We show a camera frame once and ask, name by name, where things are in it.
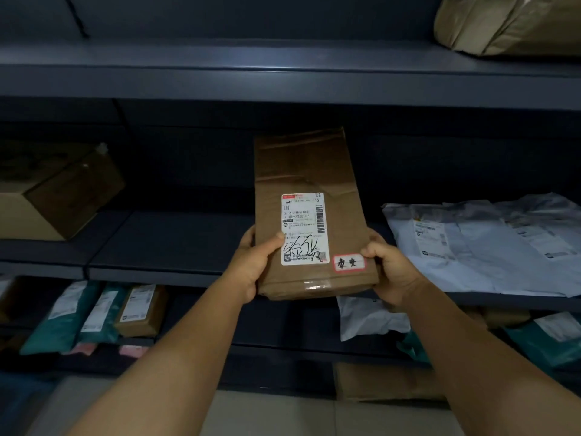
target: finger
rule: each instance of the finger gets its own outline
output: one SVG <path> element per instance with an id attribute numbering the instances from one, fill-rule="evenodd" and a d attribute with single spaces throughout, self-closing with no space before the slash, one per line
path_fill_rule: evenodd
<path id="1" fill-rule="evenodd" d="M 254 233 L 256 232 L 256 225 L 252 225 L 242 236 L 240 240 L 240 245 L 238 248 L 250 248 L 252 246 L 252 239 L 254 238 Z"/>
<path id="2" fill-rule="evenodd" d="M 261 256 L 268 257 L 278 248 L 281 248 L 285 243 L 285 235 L 282 232 L 276 233 L 270 239 L 266 240 L 264 243 L 255 246 L 254 251 Z"/>
<path id="3" fill-rule="evenodd" d="M 377 231 L 375 231 L 374 229 L 367 227 L 367 231 L 369 232 L 369 238 L 371 241 L 383 243 L 385 245 L 388 244 L 388 242 L 385 241 L 383 236 L 380 233 L 378 233 Z"/>
<path id="4" fill-rule="evenodd" d="M 399 249 L 387 243 L 369 242 L 365 248 L 361 249 L 361 255 L 368 259 L 379 257 L 380 259 L 389 260 L 399 254 L 401 254 Z"/>

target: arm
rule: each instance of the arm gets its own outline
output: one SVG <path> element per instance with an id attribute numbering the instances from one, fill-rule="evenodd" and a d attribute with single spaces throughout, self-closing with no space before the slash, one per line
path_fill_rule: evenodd
<path id="1" fill-rule="evenodd" d="M 480 328 L 376 232 L 361 252 L 380 257 L 376 291 L 403 309 L 467 436 L 581 434 L 581 399 Z"/>
<path id="2" fill-rule="evenodd" d="M 226 272 L 87 410 L 69 436 L 199 434 L 240 309 L 254 298 L 269 254 L 284 242 L 284 235 L 277 235 L 251 248 L 253 228 Z"/>

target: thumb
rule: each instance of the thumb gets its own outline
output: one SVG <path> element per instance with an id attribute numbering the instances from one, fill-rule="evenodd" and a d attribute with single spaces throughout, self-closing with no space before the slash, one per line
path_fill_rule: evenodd
<path id="1" fill-rule="evenodd" d="M 361 255 L 372 259 L 379 257 L 380 259 L 389 260 L 394 254 L 399 253 L 399 249 L 387 243 L 369 242 L 369 244 L 361 249 Z"/>
<path id="2" fill-rule="evenodd" d="M 281 248 L 284 243 L 285 243 L 285 234 L 283 232 L 278 232 L 275 235 L 273 235 L 270 239 L 266 240 L 264 243 L 255 246 L 253 248 L 254 253 L 268 257 L 278 248 Z"/>

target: red-bordered sticker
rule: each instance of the red-bordered sticker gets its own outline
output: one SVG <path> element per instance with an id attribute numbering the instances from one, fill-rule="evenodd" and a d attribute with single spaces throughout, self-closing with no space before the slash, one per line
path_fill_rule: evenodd
<path id="1" fill-rule="evenodd" d="M 333 256 L 333 266 L 335 272 L 359 272 L 366 266 L 365 257 L 361 254 L 339 254 Z"/>

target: handwritten signature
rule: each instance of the handwritten signature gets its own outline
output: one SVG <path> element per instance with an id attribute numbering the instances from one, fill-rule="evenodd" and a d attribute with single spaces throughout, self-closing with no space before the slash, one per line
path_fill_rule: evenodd
<path id="1" fill-rule="evenodd" d="M 285 262 L 291 262 L 293 260 L 310 260 L 311 262 L 318 260 L 319 262 L 323 262 L 325 256 L 321 257 L 322 251 L 318 250 L 318 242 L 318 238 L 309 234 L 307 236 L 299 235 L 294 242 L 285 243 L 282 248 Z"/>

